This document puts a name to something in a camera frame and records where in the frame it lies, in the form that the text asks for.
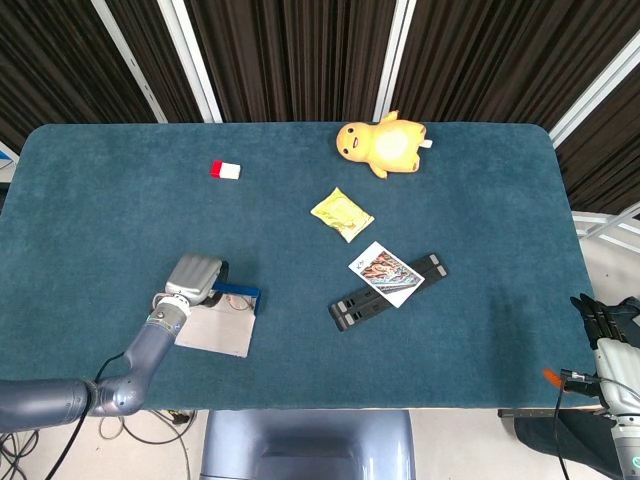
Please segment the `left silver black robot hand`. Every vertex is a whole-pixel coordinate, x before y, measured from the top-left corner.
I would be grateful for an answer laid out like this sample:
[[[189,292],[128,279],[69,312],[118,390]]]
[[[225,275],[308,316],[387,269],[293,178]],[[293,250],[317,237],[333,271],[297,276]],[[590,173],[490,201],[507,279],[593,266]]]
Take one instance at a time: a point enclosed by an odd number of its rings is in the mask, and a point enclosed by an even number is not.
[[[213,308],[223,293],[215,287],[225,283],[229,264],[225,260],[198,253],[186,253],[178,261],[165,283],[164,292],[181,295],[191,306]]]

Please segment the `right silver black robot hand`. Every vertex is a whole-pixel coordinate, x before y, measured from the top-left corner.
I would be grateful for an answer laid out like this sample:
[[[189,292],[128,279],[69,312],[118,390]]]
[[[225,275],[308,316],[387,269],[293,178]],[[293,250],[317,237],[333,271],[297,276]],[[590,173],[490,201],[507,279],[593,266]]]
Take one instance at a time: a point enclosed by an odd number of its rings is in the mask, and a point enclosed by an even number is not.
[[[571,297],[593,351],[602,405],[615,416],[639,414],[639,299],[605,305]]]

